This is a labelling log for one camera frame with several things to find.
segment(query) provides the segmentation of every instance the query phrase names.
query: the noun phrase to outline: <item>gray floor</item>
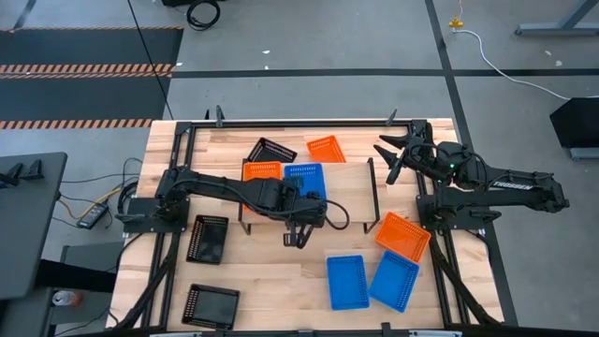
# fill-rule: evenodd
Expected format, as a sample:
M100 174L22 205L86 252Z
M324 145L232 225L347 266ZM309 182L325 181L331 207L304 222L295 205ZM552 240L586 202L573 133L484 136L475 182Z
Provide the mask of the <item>gray floor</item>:
M506 68L598 67L599 37L515 37L520 22L556 21L576 1L464 2L466 27L484 38L489 59ZM132 0L141 25L184 24L183 15L151 0ZM457 1L435 0L454 68L486 68L476 40L451 35ZM24 0L0 4L0 28L17 21ZM402 67L440 68L425 5L419 0L229 0L221 21L204 33L186 29L179 70ZM599 7L586 21L599 22ZM130 26L124 0L37 0L27 26ZM599 95L593 77L529 78L563 95ZM477 151L492 166L556 173L572 207L558 214L501 209L502 255L523 326L599 330L597 162L573 162L548 116L562 101L502 78L458 78ZM233 118L453 117L443 78L322 77L173 80L168 94L177 118L201 118L220 104ZM142 157L143 129L0 132L0 155L46 151L69 154L66 179L120 172ZM136 171L135 164L130 171ZM65 184L67 195L95 198L119 182ZM74 204L77 212L86 205ZM56 216L65 217L58 206ZM121 239L121 224L76 230L52 223L44 257L65 244ZM98 329L99 324L91 327Z

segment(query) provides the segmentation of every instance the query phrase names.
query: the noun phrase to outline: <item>orange plastic tray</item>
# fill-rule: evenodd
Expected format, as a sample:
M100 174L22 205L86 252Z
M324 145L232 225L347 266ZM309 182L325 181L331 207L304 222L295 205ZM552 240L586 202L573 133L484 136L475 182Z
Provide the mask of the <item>orange plastic tray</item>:
M283 179L280 162L254 162L243 164L243 181L247 182L254 178L276 178Z
M398 216L388 212L376 241L394 253L419 263L429 244L431 234Z
M335 136L309 141L308 151L316 163L345 163L345 156Z

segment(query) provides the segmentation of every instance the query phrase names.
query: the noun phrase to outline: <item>wooden table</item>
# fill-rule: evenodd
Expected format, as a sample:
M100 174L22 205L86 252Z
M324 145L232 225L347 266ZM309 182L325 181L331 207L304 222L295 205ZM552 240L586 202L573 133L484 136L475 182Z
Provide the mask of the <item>wooden table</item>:
M429 122L433 125L435 142L457 141L451 119L431 119ZM168 168L175 124L153 123L139 179L138 197L152 197L162 172ZM395 184L385 184L387 165L373 148L374 144L378 144L394 150L378 136L391 133L400 136L405 132L403 130L400 127L200 129L196 135L192 169L239 179L241 160L260 137L298 152L296 163L309 162L306 142L334 133L348 163L361 164L366 163L369 157L373 158L381 217L384 218L387 212L396 212L417 223L415 173L404 169ZM252 235L247 236L237 225L238 210L237 203L192 197L190 226L196 214L229 218L225 252L219 266L185 262L191 230L181 236L168 318L169 330L198 330L181 323L191 284L220 286L241 292L235 330L375 330L380 329L381 322L390 322L393 329L443 326L429 250L420 262L420 273L404 314L372 299L369 309L333 312L329 303L326 258L362 255L370 282L384 252L374 240L378 227L364 234L361 223L352 223L345 231L325 226L315 229L306 247L299 250L283 247L285 226L282 224L252 226ZM455 231L453 238L462 280L489 314L501 320L502 310L484 243L462 231ZM124 317L147 285L154 241L155 234L145 234L124 252L111 305L112 312L119 318ZM163 254L168 245L167 236ZM446 283L454 321L459 321L453 287ZM163 290L159 288L154 297L151 325L158 324L162 294ZM109 319L107 326L111 325L113 323Z

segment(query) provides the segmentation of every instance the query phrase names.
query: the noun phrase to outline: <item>white cable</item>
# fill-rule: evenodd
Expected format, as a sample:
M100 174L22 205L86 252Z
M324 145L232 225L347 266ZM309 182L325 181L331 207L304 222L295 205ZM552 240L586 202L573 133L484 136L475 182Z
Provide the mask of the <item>white cable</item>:
M503 71L499 70L497 68L497 66L494 66L487 59L487 57L485 56L485 52L483 51L483 39L477 33L473 32L473 31L465 30L465 29L460 29L460 30L454 29L453 32L454 33L466 33L466 34L470 34L473 37L476 37L478 39L478 46L480 48L480 56L482 56L483 60L485 60L485 62L487 63L487 65L489 65L490 67L492 67L493 69L495 69L495 71L497 71L500 75L502 75L506 79L508 79L508 80L510 80L510 81L512 81L514 83L520 83L520 84L532 86L532 87L537 88L537 89L541 89L541 90L543 90L546 93L552 94L552 95L554 95L554 96L556 96L558 98L564 99L564 100L569 100L570 99L569 97L565 97L565 96L556 94L556 93L550 91L549 89L544 88L544 87L542 87L542 86L540 86L538 84L530 83L530 82L527 82L527 81L521 81L521 80L512 79L511 77L505 75L503 73ZM586 96L585 98L599 98L599 95Z

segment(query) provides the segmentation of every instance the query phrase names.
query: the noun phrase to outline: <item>yellow connector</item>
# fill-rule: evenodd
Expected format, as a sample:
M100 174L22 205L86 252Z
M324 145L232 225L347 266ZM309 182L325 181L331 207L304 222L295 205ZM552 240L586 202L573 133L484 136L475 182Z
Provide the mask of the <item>yellow connector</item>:
M449 23L451 28L462 28L463 26L464 22L461 22L457 16L453 17L453 20Z

